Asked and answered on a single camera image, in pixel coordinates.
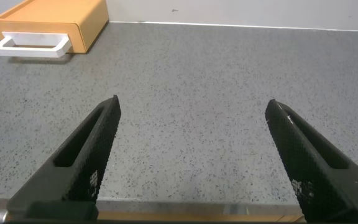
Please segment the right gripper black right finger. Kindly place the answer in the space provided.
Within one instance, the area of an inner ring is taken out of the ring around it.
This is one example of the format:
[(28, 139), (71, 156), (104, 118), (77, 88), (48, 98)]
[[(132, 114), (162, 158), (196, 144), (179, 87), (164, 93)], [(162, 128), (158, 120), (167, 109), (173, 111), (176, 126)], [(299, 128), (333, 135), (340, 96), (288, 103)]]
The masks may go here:
[(265, 119), (308, 223), (358, 223), (358, 165), (289, 106)]

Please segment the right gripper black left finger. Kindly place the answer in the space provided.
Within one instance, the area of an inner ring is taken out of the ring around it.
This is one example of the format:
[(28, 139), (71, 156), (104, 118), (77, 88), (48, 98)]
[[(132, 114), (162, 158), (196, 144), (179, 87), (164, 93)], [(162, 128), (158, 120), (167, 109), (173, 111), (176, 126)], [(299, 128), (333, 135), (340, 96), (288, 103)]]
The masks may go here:
[(98, 104), (8, 201), (9, 223), (96, 221), (120, 117), (117, 96)]

